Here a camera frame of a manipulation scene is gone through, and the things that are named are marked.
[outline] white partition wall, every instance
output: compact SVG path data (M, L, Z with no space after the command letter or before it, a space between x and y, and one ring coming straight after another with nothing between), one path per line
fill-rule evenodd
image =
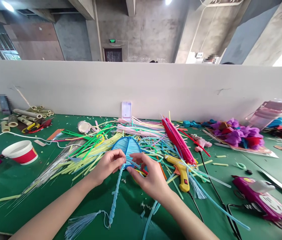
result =
M56 114L241 122L264 101L282 99L282 67L242 65L0 61L0 94L14 108L44 105Z

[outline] window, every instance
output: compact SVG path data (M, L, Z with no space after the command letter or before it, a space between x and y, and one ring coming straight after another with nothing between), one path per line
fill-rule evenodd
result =
M0 34L0 60L21 60L7 34Z
M122 62L122 48L105 48L106 62Z

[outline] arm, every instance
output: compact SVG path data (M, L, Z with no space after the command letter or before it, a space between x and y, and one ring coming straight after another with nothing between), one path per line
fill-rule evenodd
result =
M63 193L18 230L10 240L51 240L82 202L84 197L100 185L111 173L126 162L122 150L108 151L96 167L81 181Z
M150 197L157 200L172 215L186 239L218 239L179 196L169 188L158 162L152 160L144 153L134 153L130 156L133 157L133 161L137 163L143 162L143 164L147 165L149 174L146 178L143 178L131 167L127 168L129 173Z

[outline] hand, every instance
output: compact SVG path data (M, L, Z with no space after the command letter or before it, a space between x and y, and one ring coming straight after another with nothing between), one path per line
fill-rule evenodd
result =
M96 167L89 173L90 179L100 185L111 173L115 173L126 162L126 156L121 149L107 151Z
M151 159L144 153L133 153L130 155L137 164L145 164L148 167L148 175L144 178L134 168L128 167L128 172L132 175L140 187L153 199L161 202L172 191L163 176L160 163Z

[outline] green work table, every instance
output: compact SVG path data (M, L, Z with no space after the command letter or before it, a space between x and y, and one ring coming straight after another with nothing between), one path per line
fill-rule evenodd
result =
M73 116L73 115L55 115L53 119L53 125L42 131L39 131L33 135L46 139L56 129L65 128L70 131L77 132L78 121L85 120L94 125L94 121L103 123L112 118L100 118L86 116ZM21 134L17 128L12 129L12 132ZM194 130L189 128L188 133L202 134L203 138L208 140L210 137L205 135L200 130ZM0 136L0 154L2 150L15 143L17 141L25 140L22 137L14 136L12 134L5 133ZM201 163L201 159L198 153L194 152L195 145L191 140L187 140L188 146L191 147L193 156ZM65 146L67 142L60 143L61 146ZM266 147L274 151L280 158L264 157L254 154L241 153L232 149L218 147L213 145L207 149L211 155L211 158L203 153L204 160L210 159L216 163L227 163L229 166L217 166L207 164L207 169L213 177L216 177L232 186L232 188L225 187L217 182L214 182L215 187L218 190L223 202L225 204L244 204L245 200L241 200L236 197L233 190L236 187L232 183L231 175L253 177L258 180L264 180L265 178L259 174L258 169L262 168L273 177L282 182L282 151L275 149L273 146L276 143L271 140L266 140ZM61 149L57 147L55 143L46 145L44 147L33 143L35 150L39 157L33 163L21 166L18 163L10 159L3 159L3 163L0 164L0 198L9 197L20 194L61 152ZM226 158L217 158L218 155L226 155ZM248 169L253 172L252 176L249 176L245 171L234 166L236 162L243 163ZM59 197L73 184L77 183L81 177L72 182L74 175L60 175L55 180L49 181L43 187L32 192L27 198L20 202L16 207L16 201L10 200L8 202L0 203L0 233L13 234L20 227L22 227L28 220L34 217L39 211L46 207L49 203ZM98 210L110 211L113 195L111 194L115 190L115 185L118 177L118 172L109 176L102 185L92 190L82 201L79 207L74 211L72 216L82 216L85 214L97 212ZM150 198L143 190L135 183L132 177L127 171L123 172L122 178L126 180L126 183L121 182L119 188L119 195L116 203L115 217L111 228L108 230L103 225L103 214L97 216L94 221L78 236L77 239L87 239L92 237L93 239L142 239L143 231L147 221L147 217L150 210L145 207L146 214L143 218L140 218L140 214L143 212L142 202L145 205L152 206L154 200ZM179 179L176 179L176 184L179 185ZM207 193L219 204L219 202L210 183L201 184ZM170 183L171 189L176 191L173 183ZM282 203L282 192L273 190L271 194ZM198 216L198 212L192 202L190 196L186 193L182 193L184 202L189 208ZM236 239L231 227L227 221L225 214L218 210L208 199L199 200L196 199L196 203L203 216L204 223L220 238L220 239ZM263 220L257 216L243 212L241 210L232 209L232 214L238 220L248 225L251 231L247 231L239 226L239 230L243 239L280 239L282 240L282 229L279 229L274 224ZM65 223L55 239L64 239L64 233L66 227ZM183 239L183 235L177 223L169 215L169 213L161 207L155 216L152 218L152 222L149 226L147 239Z

